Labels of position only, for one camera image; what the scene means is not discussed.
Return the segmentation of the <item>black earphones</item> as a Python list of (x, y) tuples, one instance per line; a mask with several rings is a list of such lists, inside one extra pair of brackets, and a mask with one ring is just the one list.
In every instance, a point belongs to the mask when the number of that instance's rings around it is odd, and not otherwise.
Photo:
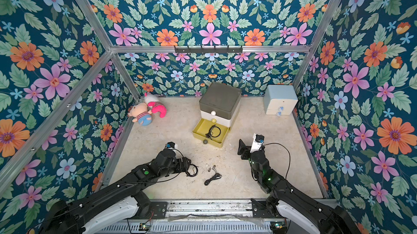
[(198, 172), (199, 172), (198, 166), (191, 163), (185, 173), (187, 177), (193, 178), (198, 175)]
[(208, 139), (213, 139), (219, 137), (221, 134), (221, 128), (215, 124), (209, 128), (208, 132), (205, 134), (205, 137)]
[(211, 171), (214, 172), (214, 175), (210, 177), (209, 179), (205, 180), (204, 182), (205, 186), (208, 186), (212, 181), (219, 180), (222, 178), (222, 175), (217, 172), (217, 168), (215, 165), (211, 168)]

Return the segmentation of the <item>white drawer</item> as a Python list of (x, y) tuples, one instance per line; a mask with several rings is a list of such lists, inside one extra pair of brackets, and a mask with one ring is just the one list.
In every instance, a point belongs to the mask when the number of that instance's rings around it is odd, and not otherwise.
[(201, 117), (203, 119), (208, 120), (208, 121), (212, 121), (212, 122), (214, 121), (215, 123), (223, 125), (227, 128), (232, 127), (232, 125), (233, 125), (233, 123), (236, 119), (236, 116), (237, 116), (237, 113), (234, 113), (233, 116), (230, 119), (226, 119), (226, 118), (223, 118), (223, 117), (214, 116), (214, 115), (212, 115), (212, 113), (208, 113), (208, 112), (204, 112), (204, 111), (201, 111), (200, 113), (201, 113)]

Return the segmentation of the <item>yellow bottom drawer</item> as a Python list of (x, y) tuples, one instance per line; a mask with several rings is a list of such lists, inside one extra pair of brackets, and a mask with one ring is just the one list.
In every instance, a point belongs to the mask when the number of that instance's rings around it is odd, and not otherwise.
[[(217, 138), (213, 138), (213, 139), (206, 138), (205, 134), (208, 132), (209, 128), (215, 124), (221, 128), (222, 134)], [(200, 119), (200, 121), (198, 122), (198, 124), (195, 126), (195, 128), (192, 131), (193, 136), (196, 139), (201, 140), (203, 144), (209, 144), (217, 148), (221, 148), (223, 146), (223, 143), (226, 137), (228, 136), (229, 132), (230, 132), (230, 128), (227, 128), (217, 123), (213, 123), (212, 121), (208, 121), (203, 118)]]

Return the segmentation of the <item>grey top drawer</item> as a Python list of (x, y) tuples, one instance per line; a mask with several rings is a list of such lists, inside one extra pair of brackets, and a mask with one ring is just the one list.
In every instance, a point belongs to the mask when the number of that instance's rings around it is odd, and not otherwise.
[(226, 120), (231, 120), (232, 116), (235, 114), (236, 109), (237, 109), (237, 105), (232, 105), (232, 106), (228, 106), (228, 109), (221, 109), (219, 107), (215, 107), (215, 106), (211, 106), (211, 105), (206, 105), (206, 104), (200, 104), (200, 113), (201, 116), (204, 117), (208, 117), (208, 118), (212, 118), (213, 115), (211, 114), (212, 112), (215, 112), (215, 116), (220, 117), (220, 118), (224, 118)]

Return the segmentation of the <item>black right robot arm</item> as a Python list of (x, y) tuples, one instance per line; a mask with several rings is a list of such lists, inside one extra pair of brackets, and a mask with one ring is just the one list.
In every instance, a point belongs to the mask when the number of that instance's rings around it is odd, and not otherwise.
[(255, 135), (251, 146), (241, 139), (237, 154), (249, 161), (253, 179), (269, 195), (266, 210), (272, 217), (281, 216), (296, 223), (309, 234), (359, 234), (360, 230), (348, 212), (332, 208), (309, 197), (294, 187), (286, 177), (269, 165), (264, 136)]

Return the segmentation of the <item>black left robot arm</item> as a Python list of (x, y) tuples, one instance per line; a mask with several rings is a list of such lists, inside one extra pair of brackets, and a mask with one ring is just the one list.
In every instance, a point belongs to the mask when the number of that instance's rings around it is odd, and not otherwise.
[(39, 232), (41, 234), (94, 234), (124, 219), (152, 219), (156, 208), (144, 190), (163, 182), (163, 177), (186, 173), (192, 162), (177, 158), (172, 148), (160, 151), (151, 162), (140, 164), (117, 182), (94, 194), (67, 203), (55, 203)]

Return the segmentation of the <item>three-drawer mini cabinet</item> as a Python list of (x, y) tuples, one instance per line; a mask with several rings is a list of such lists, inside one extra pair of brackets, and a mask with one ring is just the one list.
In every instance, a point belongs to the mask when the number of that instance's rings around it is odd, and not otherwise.
[(199, 104), (206, 104), (221, 109), (228, 109), (228, 106), (237, 105), (236, 112), (238, 114), (242, 90), (222, 83), (212, 83), (206, 93), (201, 97)]

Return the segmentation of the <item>light blue small cabinet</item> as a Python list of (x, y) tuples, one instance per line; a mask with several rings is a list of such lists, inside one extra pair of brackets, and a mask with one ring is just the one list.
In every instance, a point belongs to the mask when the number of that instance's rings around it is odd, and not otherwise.
[(266, 115), (289, 116), (297, 102), (292, 85), (268, 85), (263, 98)]

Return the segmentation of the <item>pink white plush toy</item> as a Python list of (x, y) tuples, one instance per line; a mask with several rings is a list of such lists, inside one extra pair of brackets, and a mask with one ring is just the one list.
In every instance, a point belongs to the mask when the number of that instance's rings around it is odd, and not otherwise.
[(144, 102), (150, 108), (151, 113), (159, 113), (160, 118), (164, 118), (167, 114), (167, 109), (164, 104), (159, 101), (159, 98), (149, 92), (144, 94)]

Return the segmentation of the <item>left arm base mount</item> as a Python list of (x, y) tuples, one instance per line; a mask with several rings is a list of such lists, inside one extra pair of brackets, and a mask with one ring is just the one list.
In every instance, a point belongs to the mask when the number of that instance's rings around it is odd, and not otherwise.
[(133, 198), (137, 201), (138, 211), (132, 219), (164, 219), (166, 217), (168, 202), (150, 200), (143, 192)]

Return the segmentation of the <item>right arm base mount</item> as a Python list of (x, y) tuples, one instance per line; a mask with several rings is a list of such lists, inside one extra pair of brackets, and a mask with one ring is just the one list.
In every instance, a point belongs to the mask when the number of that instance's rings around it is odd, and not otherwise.
[(269, 196), (266, 199), (251, 199), (254, 218), (277, 218), (279, 216), (275, 206), (275, 199)]

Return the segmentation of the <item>black hook rail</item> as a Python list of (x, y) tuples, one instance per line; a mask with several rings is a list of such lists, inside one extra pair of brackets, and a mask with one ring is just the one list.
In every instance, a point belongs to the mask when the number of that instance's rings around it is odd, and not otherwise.
[(174, 52), (184, 54), (206, 54), (206, 53), (218, 53), (218, 54), (235, 54), (242, 53), (243, 47), (236, 46), (174, 46)]

